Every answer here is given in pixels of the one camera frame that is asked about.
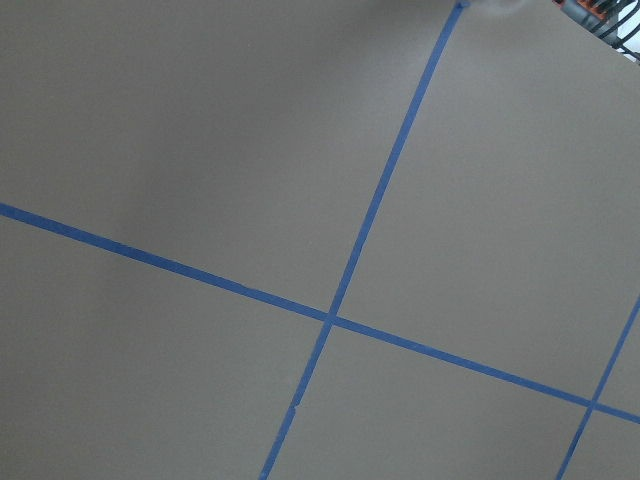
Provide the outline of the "orange black usb hub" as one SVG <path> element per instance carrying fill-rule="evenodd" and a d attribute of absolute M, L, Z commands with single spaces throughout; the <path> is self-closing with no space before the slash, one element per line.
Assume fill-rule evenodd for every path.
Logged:
<path fill-rule="evenodd" d="M 628 5 L 627 1 L 609 0 L 555 0 L 554 3 L 566 16 L 580 25 L 608 24 L 612 16 Z"/>

